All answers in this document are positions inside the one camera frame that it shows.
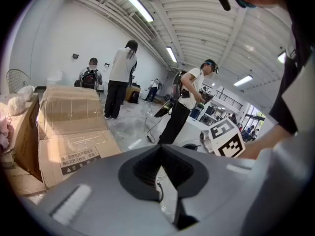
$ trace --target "white t-shirt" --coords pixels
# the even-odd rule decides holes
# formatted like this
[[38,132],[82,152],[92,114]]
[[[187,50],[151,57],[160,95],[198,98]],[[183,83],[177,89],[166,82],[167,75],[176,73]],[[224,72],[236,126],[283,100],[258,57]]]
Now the white t-shirt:
[[[205,78],[202,70],[200,68],[193,68],[192,70],[190,70],[188,73],[192,74],[196,79],[192,82],[194,88],[199,91],[199,89],[202,87],[202,82]],[[179,102],[182,103],[185,107],[187,107],[188,109],[192,110],[195,105],[196,105],[196,100],[195,97],[192,95],[191,92],[189,92],[190,97],[183,99],[182,97],[179,98]]]
[[151,81],[151,87],[157,88],[158,87],[158,81],[157,80]]
[[109,76],[110,81],[129,82],[131,69],[137,62],[136,55],[131,59],[127,56],[131,49],[129,47],[119,49],[113,61],[113,68]]

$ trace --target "black short sleeve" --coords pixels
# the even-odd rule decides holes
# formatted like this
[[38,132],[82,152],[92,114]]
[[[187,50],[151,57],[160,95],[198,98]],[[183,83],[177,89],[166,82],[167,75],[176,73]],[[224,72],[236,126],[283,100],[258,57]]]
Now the black short sleeve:
[[270,115],[279,123],[279,125],[291,134],[294,134],[297,131],[297,127],[290,110],[282,99],[282,95],[298,76],[299,72],[300,70],[297,69],[294,61],[287,57],[279,93],[275,104],[270,111]]

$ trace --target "black cable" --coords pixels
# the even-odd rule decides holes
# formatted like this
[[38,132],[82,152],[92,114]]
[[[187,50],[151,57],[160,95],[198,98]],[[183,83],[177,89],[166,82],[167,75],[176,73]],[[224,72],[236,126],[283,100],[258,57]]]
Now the black cable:
[[149,108],[151,109],[151,111],[150,111],[149,113],[147,113],[146,119],[145,119],[145,121],[144,121],[144,125],[145,125],[145,126],[147,127],[147,129],[149,130],[149,131],[147,132],[147,139],[148,139],[148,141],[149,141],[150,143],[152,143],[152,144],[155,144],[155,143],[156,143],[156,139],[155,139],[155,137],[152,135],[151,130],[154,129],[154,128],[163,120],[163,118],[164,118],[166,115],[164,115],[163,118],[161,118],[161,120],[159,120],[157,124],[155,124],[152,128],[150,128],[150,127],[147,125],[147,119],[148,119],[149,114],[152,113],[153,109],[152,109],[152,107],[151,107],[149,104],[148,104],[148,106],[149,106]]
[[163,191],[163,188],[162,188],[162,185],[160,184],[160,182],[157,182],[157,185],[160,187],[161,189],[161,198],[159,199],[159,202],[161,203],[163,198],[164,198],[164,191]]

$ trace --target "ceiling light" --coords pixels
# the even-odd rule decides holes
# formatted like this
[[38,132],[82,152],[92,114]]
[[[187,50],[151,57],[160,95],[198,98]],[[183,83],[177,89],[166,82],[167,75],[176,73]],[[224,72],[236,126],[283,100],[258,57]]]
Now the ceiling light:
[[171,47],[166,47],[166,49],[167,49],[169,55],[171,56],[172,60],[173,60],[175,63],[177,63],[177,60],[176,60],[176,58],[175,58],[175,55],[174,55],[174,53],[173,53],[172,48],[171,48]]
[[240,81],[236,82],[234,85],[236,87],[239,87],[240,85],[245,84],[246,82],[251,81],[251,80],[252,80],[252,76],[248,75],[245,78],[241,79]]
[[143,6],[139,0],[128,0],[132,3],[134,7],[141,13],[141,15],[148,21],[152,22],[153,17],[150,15],[149,11]]
[[285,51],[282,52],[282,53],[280,53],[279,56],[278,56],[278,60],[279,60],[282,64],[284,64],[285,58],[286,58],[286,53],[285,53]]

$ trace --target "cardboard box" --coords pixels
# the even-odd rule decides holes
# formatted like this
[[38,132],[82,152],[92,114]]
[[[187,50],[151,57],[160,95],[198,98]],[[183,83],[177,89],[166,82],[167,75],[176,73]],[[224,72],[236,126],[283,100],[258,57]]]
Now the cardboard box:
[[[0,101],[0,111],[8,114],[7,104],[9,99],[18,94],[10,94]],[[34,93],[32,100],[26,102],[26,110],[18,115],[11,117],[13,134],[10,134],[10,145],[6,153],[10,153],[14,161],[25,171],[31,173],[41,181],[41,173],[38,164],[38,130],[36,118],[39,110],[38,94]]]
[[48,88],[38,129],[39,165],[48,188],[95,160],[121,153],[92,89]]
[[141,88],[138,88],[138,87],[135,87],[135,86],[131,86],[131,87],[128,87],[127,90],[126,90],[126,97],[125,97],[125,100],[126,101],[129,101],[131,95],[133,92],[141,92]]
[[32,196],[45,193],[45,185],[34,176],[23,170],[16,163],[4,170],[12,189],[17,195]]

